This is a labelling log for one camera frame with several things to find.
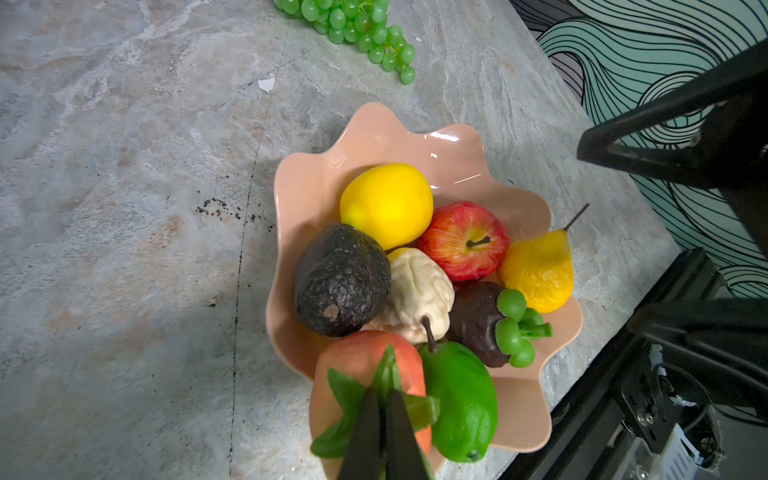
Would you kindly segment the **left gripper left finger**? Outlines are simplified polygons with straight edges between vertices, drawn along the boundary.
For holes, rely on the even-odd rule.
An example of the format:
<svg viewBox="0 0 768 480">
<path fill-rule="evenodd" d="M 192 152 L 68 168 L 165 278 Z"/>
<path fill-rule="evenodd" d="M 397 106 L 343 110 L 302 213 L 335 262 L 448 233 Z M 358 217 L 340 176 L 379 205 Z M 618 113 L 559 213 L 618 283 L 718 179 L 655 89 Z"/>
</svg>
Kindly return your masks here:
<svg viewBox="0 0 768 480">
<path fill-rule="evenodd" d="M 380 469 L 381 414 L 377 393 L 365 391 L 338 480 L 376 480 Z"/>
</svg>

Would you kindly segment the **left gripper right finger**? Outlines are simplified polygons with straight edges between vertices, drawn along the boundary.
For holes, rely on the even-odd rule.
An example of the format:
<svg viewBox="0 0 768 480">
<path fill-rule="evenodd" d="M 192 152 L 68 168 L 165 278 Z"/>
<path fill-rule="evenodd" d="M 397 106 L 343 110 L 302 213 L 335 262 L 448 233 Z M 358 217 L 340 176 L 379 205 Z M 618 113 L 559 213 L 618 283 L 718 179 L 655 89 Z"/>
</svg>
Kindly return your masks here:
<svg viewBox="0 0 768 480">
<path fill-rule="evenodd" d="M 403 395 L 394 390 L 385 405 L 385 477 L 387 480 L 427 480 L 427 468 L 415 439 Z"/>
</svg>

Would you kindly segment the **red fake strawberry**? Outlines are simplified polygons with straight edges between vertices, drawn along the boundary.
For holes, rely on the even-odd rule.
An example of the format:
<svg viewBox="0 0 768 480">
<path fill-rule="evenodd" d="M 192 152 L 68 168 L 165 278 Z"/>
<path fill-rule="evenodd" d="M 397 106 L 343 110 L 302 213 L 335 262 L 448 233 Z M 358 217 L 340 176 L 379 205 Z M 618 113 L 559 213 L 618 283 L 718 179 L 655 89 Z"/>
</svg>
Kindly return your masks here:
<svg viewBox="0 0 768 480">
<path fill-rule="evenodd" d="M 317 360 L 309 407 L 311 453 L 325 476 L 336 479 L 368 389 L 379 404 L 393 390 L 404 394 L 415 440 L 423 453 L 432 446 L 431 425 L 439 401 L 426 394 L 422 359 L 403 337 L 364 330 L 325 348 Z"/>
</svg>

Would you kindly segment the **green fake lime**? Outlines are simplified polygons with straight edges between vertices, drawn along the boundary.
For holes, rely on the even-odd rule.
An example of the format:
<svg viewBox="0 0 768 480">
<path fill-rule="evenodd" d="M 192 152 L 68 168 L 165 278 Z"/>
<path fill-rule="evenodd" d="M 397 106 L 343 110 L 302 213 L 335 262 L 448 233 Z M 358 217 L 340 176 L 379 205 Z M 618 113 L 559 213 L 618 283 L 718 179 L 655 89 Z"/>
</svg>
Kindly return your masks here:
<svg viewBox="0 0 768 480">
<path fill-rule="evenodd" d="M 494 383 L 482 361 L 461 343 L 438 342 L 424 316 L 427 344 L 418 349 L 426 393 L 439 400 L 440 413 L 432 425 L 432 443 L 453 462 L 484 458 L 498 423 Z"/>
</svg>

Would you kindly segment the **dark purple fake mangosteen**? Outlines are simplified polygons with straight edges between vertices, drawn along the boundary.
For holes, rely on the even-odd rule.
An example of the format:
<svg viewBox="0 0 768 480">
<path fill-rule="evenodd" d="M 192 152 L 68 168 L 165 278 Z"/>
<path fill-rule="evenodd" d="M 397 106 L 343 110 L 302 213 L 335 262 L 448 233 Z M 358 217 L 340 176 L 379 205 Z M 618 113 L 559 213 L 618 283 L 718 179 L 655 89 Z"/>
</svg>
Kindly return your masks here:
<svg viewBox="0 0 768 480">
<path fill-rule="evenodd" d="M 445 338 L 466 346 L 488 367 L 526 368 L 536 357 L 534 343 L 552 335 L 552 326 L 520 291 L 474 282 L 456 291 Z"/>
</svg>

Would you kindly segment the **cream fake pear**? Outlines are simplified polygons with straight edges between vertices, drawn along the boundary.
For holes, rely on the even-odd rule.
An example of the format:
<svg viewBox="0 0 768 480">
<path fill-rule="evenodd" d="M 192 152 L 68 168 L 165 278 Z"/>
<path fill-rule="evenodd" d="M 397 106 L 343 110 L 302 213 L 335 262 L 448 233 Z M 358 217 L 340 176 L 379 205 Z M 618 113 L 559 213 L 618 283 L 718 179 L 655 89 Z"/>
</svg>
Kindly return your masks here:
<svg viewBox="0 0 768 480">
<path fill-rule="evenodd" d="M 435 340 L 450 327 L 455 291 L 443 269 L 417 248 L 399 248 L 388 254 L 391 291 L 384 309 L 364 330 L 391 332 L 411 344 L 428 341 L 422 318 L 427 317 Z"/>
</svg>

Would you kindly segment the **dark fake avocado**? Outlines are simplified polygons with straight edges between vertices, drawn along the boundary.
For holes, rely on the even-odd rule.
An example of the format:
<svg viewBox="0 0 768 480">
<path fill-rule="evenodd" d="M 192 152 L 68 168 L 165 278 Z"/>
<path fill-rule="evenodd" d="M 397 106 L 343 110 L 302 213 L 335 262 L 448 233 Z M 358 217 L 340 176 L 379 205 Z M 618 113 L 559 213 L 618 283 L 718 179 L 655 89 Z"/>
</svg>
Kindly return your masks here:
<svg viewBox="0 0 768 480">
<path fill-rule="evenodd" d="M 369 235 L 346 224 L 327 226 L 301 255 L 294 275 L 298 321 L 344 337 L 381 313 L 391 289 L 389 260 Z"/>
</svg>

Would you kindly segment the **red fake apple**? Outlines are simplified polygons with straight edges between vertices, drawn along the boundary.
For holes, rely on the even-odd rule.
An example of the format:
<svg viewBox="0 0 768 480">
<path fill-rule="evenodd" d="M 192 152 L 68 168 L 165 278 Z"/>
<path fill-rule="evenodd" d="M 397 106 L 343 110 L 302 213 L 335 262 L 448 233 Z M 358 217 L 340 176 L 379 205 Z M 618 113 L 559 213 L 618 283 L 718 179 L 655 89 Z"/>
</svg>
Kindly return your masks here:
<svg viewBox="0 0 768 480">
<path fill-rule="evenodd" d="M 438 208 L 417 247 L 454 283 L 494 273 L 510 245 L 504 225 L 489 210 L 461 201 Z"/>
</svg>

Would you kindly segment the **small yellow fake pear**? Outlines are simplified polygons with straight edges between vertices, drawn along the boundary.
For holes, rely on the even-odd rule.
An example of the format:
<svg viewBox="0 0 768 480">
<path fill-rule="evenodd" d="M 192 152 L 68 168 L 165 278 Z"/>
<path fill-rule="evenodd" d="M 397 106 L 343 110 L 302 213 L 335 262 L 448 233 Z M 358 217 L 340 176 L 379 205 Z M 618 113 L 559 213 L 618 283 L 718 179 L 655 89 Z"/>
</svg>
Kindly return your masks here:
<svg viewBox="0 0 768 480">
<path fill-rule="evenodd" d="M 497 270 L 501 285 L 523 294 L 527 306 L 540 314 L 562 307 L 574 291 L 574 266 L 568 230 L 589 208 L 557 230 L 511 244 Z"/>
</svg>

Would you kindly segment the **yellow fake lemon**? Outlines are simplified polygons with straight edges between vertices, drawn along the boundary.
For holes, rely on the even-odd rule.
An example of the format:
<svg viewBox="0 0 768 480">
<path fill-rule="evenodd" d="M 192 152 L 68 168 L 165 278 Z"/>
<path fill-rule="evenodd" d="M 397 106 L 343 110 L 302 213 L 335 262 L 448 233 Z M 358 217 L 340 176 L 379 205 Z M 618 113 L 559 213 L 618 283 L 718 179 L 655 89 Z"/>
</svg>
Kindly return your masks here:
<svg viewBox="0 0 768 480">
<path fill-rule="evenodd" d="M 384 250 L 406 245 L 429 227 L 434 199 L 415 167 L 389 164 L 357 176 L 340 200 L 340 220 L 369 235 Z"/>
</svg>

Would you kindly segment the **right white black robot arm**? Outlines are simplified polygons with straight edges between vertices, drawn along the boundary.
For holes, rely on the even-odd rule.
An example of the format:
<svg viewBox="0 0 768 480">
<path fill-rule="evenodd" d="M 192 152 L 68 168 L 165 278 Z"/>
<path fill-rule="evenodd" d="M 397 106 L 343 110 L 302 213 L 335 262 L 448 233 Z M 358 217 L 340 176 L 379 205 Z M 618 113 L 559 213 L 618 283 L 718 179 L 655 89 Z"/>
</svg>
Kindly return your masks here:
<svg viewBox="0 0 768 480">
<path fill-rule="evenodd" d="M 587 130 L 580 160 L 663 182 L 712 259 L 745 293 L 653 303 L 630 330 L 660 345 L 731 419 L 767 424 L 767 44 Z"/>
</svg>

